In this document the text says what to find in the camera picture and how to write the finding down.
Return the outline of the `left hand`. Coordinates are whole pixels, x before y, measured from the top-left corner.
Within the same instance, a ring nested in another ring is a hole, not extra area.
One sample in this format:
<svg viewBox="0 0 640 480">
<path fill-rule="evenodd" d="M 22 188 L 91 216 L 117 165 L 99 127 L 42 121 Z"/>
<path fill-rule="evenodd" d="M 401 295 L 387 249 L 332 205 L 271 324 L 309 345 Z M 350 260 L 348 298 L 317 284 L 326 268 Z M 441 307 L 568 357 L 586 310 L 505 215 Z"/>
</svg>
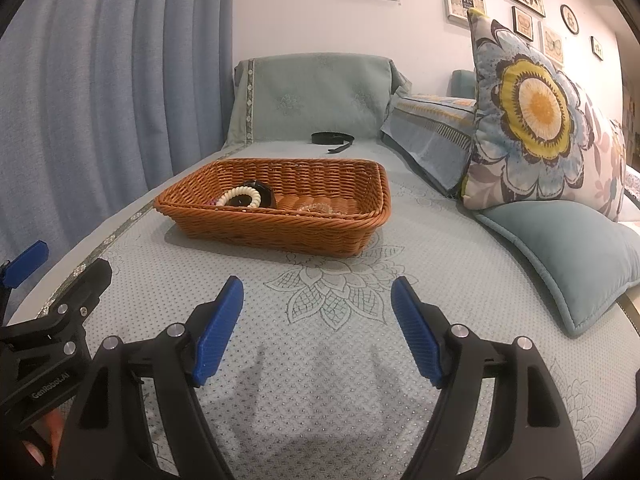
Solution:
<svg viewBox="0 0 640 480">
<path fill-rule="evenodd" d="M 51 451 L 46 451 L 42 444 L 24 441 L 24 445 L 29 450 L 29 453 L 32 454 L 32 457 L 40 466 L 43 466 L 48 458 L 50 458 L 54 464 L 58 460 L 58 450 L 60 449 L 64 424 L 64 417 L 58 408 L 45 414 L 43 418 L 36 423 L 37 434 L 43 437 L 44 442 L 50 446 Z"/>
</svg>

